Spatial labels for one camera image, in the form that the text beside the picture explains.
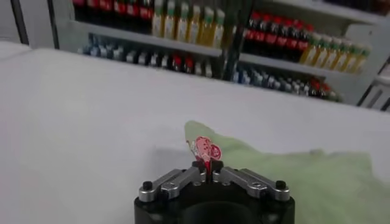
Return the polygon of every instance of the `white shelf rack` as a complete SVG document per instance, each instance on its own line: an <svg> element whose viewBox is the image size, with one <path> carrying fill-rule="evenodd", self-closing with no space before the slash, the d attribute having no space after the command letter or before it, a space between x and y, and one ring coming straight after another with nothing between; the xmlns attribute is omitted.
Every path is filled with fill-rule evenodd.
<svg viewBox="0 0 390 224"><path fill-rule="evenodd" d="M98 35L105 35L109 37L134 41L138 43L152 44L156 46L166 47L170 49L177 49L181 51L192 52L192 53L202 54L202 55L207 55L212 57L219 57L222 55L222 50L217 48L205 47L205 46L200 46L195 44L179 42L175 40L159 38L152 35L131 32L128 30L114 29L105 26L97 26L97 25L82 23L74 20L69 20L67 23L68 23L68 27L71 28L72 30L79 30L82 32L94 33Z"/></svg>
<svg viewBox="0 0 390 224"><path fill-rule="evenodd" d="M282 69L282 70L287 70L287 71L300 72L300 73L304 73L304 74L310 74L310 75L315 75L318 77L325 77L325 78L353 75L353 74L348 74L348 73L343 73L343 72L337 72L337 71L331 71L331 70L322 69L322 68L311 67L311 66L307 66L307 65L301 65L299 63L294 63L294 62L290 62L290 61L284 61L284 60L273 59L273 58L262 57L262 56L251 55L251 54L244 54L244 53L240 54L239 61L252 63L252 64L256 64L256 65L262 65L262 66L266 66L266 67L270 67L270 68L277 68L277 69Z"/></svg>
<svg viewBox="0 0 390 224"><path fill-rule="evenodd" d="M339 18L349 19L359 23L366 23L377 25L386 20L385 16L367 13L364 11L350 9L341 5L334 5L320 0L268 0L269 2L276 2L284 5L290 5L312 12L323 13Z"/></svg>

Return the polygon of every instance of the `red-capped bottle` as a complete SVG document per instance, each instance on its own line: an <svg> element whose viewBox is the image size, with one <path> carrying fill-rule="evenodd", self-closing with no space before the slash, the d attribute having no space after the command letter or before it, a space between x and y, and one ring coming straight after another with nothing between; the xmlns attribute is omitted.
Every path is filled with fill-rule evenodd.
<svg viewBox="0 0 390 224"><path fill-rule="evenodd" d="M100 23L100 0L87 0L88 20L92 23Z"/></svg>
<svg viewBox="0 0 390 224"><path fill-rule="evenodd" d="M302 54L305 52L306 48L309 46L309 36L313 31L312 25L303 26L299 31L299 41L297 50L294 56L294 61L298 62Z"/></svg>
<svg viewBox="0 0 390 224"><path fill-rule="evenodd" d="M126 0L114 1L115 23L123 28L126 25L127 4Z"/></svg>
<svg viewBox="0 0 390 224"><path fill-rule="evenodd" d="M283 59L289 61L296 61L297 60L296 51L297 51L297 45L299 40L299 30L300 27L302 27L302 25L298 21L293 22L291 20L287 20L286 23L288 24L289 28L288 28L286 49L285 49L285 53L283 54Z"/></svg>
<svg viewBox="0 0 390 224"><path fill-rule="evenodd" d="M259 19L259 14L257 12L252 12L252 15L248 21L246 34L245 34L245 40L244 40L244 46L243 50L244 52L255 54L255 33L256 33L256 26L257 21Z"/></svg>
<svg viewBox="0 0 390 224"><path fill-rule="evenodd" d="M267 14L260 15L257 23L255 39L257 42L257 52L260 55L266 54L266 32L267 26L271 21L271 17Z"/></svg>
<svg viewBox="0 0 390 224"><path fill-rule="evenodd" d="M288 31L292 25L290 20L284 20L279 25L278 37L275 45L275 56L277 58L284 58L286 54L286 43L288 38Z"/></svg>
<svg viewBox="0 0 390 224"><path fill-rule="evenodd" d="M138 0L127 0L126 28L137 31L140 26L140 6Z"/></svg>
<svg viewBox="0 0 390 224"><path fill-rule="evenodd" d="M85 0L72 0L73 8L74 8L74 17L76 20L83 20L85 16L85 7L87 6L87 2Z"/></svg>
<svg viewBox="0 0 390 224"><path fill-rule="evenodd" d="M102 16L101 23L107 26L115 26L113 22L113 8L114 2L113 0L100 0L100 11Z"/></svg>
<svg viewBox="0 0 390 224"><path fill-rule="evenodd" d="M266 56L268 57L276 57L275 46L281 22L282 19L280 17L275 17L268 25L265 45Z"/></svg>
<svg viewBox="0 0 390 224"><path fill-rule="evenodd" d="M152 17L154 14L154 1L141 0L140 1L140 32L151 33Z"/></svg>

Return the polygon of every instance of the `plastic bottle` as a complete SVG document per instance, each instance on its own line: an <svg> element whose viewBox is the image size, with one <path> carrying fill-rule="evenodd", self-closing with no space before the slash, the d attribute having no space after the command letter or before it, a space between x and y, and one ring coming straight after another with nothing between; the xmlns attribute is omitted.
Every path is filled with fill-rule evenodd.
<svg viewBox="0 0 390 224"><path fill-rule="evenodd" d="M188 4L182 3L182 14L177 23L176 40L184 42L186 40L188 29Z"/></svg>
<svg viewBox="0 0 390 224"><path fill-rule="evenodd" d="M337 52L337 56L330 67L330 70L339 71L347 59L347 50L350 46L350 42L347 40L341 40L341 44L339 45L339 51Z"/></svg>
<svg viewBox="0 0 390 224"><path fill-rule="evenodd" d="M340 44L341 40L338 38L332 38L332 41L329 45L329 53L326 59L324 60L324 64L322 65L323 68L325 69L331 69L337 55L339 54L339 49L340 49Z"/></svg>
<svg viewBox="0 0 390 224"><path fill-rule="evenodd" d="M175 31L175 1L169 0L168 2L168 14L165 17L164 37L167 39L174 38Z"/></svg>
<svg viewBox="0 0 390 224"><path fill-rule="evenodd" d="M371 53L371 46L363 47L361 55L358 56L355 65L353 66L352 72L355 74L360 74L363 70L363 66L366 63L367 57Z"/></svg>
<svg viewBox="0 0 390 224"><path fill-rule="evenodd" d="M341 68L341 72L353 73L353 67L358 59L358 56L361 55L363 51L363 45L361 44L353 44L349 48L349 54L347 56L346 62Z"/></svg>
<svg viewBox="0 0 390 224"><path fill-rule="evenodd" d="M320 42L320 48L317 52L316 57L313 59L313 62L311 63L314 67L322 68L322 66L324 65L328 57L330 42L332 42L332 39L329 36L326 35L322 36L322 41Z"/></svg>
<svg viewBox="0 0 390 224"><path fill-rule="evenodd" d="M198 42L200 29L200 7L198 5L193 6L193 17L190 21L188 33L186 35L187 42L196 44Z"/></svg>
<svg viewBox="0 0 390 224"><path fill-rule="evenodd" d="M213 18L214 11L211 8L205 8L205 19L202 23L202 30L200 31L199 43L204 46L211 46L211 39L213 37Z"/></svg>
<svg viewBox="0 0 390 224"><path fill-rule="evenodd" d="M304 65L311 65L314 56L316 56L317 54L318 44L320 40L321 40L321 36L319 34L317 33L311 34L310 41L309 41L310 45L302 54L299 63Z"/></svg>
<svg viewBox="0 0 390 224"><path fill-rule="evenodd" d="M225 13L221 10L217 10L217 19L213 37L213 47L221 48L222 38L224 35L224 21L225 21Z"/></svg>
<svg viewBox="0 0 390 224"><path fill-rule="evenodd" d="M154 15L152 22L152 35L156 37L162 37L164 27L163 22L163 0L155 0L154 2Z"/></svg>

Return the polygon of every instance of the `white table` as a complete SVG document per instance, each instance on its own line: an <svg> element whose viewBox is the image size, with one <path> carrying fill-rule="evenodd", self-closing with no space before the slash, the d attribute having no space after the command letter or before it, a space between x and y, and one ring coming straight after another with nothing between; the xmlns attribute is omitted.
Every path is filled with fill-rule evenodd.
<svg viewBox="0 0 390 224"><path fill-rule="evenodd" d="M142 181L190 165L190 119L264 152L365 150L390 180L388 114L50 50L0 71L0 223L133 223Z"/></svg>
<svg viewBox="0 0 390 224"><path fill-rule="evenodd" d="M31 51L31 48L28 45L0 41L0 61L28 51Z"/></svg>

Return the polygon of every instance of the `red label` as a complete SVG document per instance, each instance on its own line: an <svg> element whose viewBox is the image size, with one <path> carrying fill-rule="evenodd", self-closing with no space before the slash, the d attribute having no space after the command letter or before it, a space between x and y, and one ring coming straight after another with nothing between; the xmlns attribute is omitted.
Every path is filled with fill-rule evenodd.
<svg viewBox="0 0 390 224"><path fill-rule="evenodd" d="M91 8L98 8L100 6L100 0L87 0L87 4Z"/></svg>
<svg viewBox="0 0 390 224"><path fill-rule="evenodd" d="M153 11L148 8L141 7L140 8L140 17L142 19L152 19Z"/></svg>
<svg viewBox="0 0 390 224"><path fill-rule="evenodd" d="M255 39L257 41L260 41L260 42L264 41L265 37L266 37L266 34L263 32L256 32L256 34L255 34Z"/></svg>
<svg viewBox="0 0 390 224"><path fill-rule="evenodd" d="M134 5L127 5L127 14L130 16L138 16L140 14L140 9L136 4Z"/></svg>
<svg viewBox="0 0 390 224"><path fill-rule="evenodd" d="M255 33L253 31L251 30L246 31L245 39L253 40L254 37L255 37Z"/></svg>
<svg viewBox="0 0 390 224"><path fill-rule="evenodd" d="M73 4L84 6L85 0L72 0Z"/></svg>
<svg viewBox="0 0 390 224"><path fill-rule="evenodd" d="M297 43L298 43L298 41L295 39L287 39L286 45L290 49L295 49L297 47Z"/></svg>
<svg viewBox="0 0 390 224"><path fill-rule="evenodd" d="M125 14L127 13L127 5L124 4L124 3L120 3L120 2L115 2L114 3L114 9L117 13L119 14Z"/></svg>
<svg viewBox="0 0 390 224"><path fill-rule="evenodd" d="M268 34L266 37L266 42L269 44L274 44L276 42L276 38L277 38L276 35Z"/></svg>
<svg viewBox="0 0 390 224"><path fill-rule="evenodd" d="M279 46L286 45L286 42L287 42L287 38L285 38L285 37L278 37L276 40L276 44Z"/></svg>
<svg viewBox="0 0 390 224"><path fill-rule="evenodd" d="M112 11L112 0L100 0L100 8L104 11Z"/></svg>
<svg viewBox="0 0 390 224"><path fill-rule="evenodd" d="M309 43L307 43L307 42L303 42L303 41L298 42L298 49L299 49L300 51L306 50L306 48L307 48L308 46L309 46Z"/></svg>

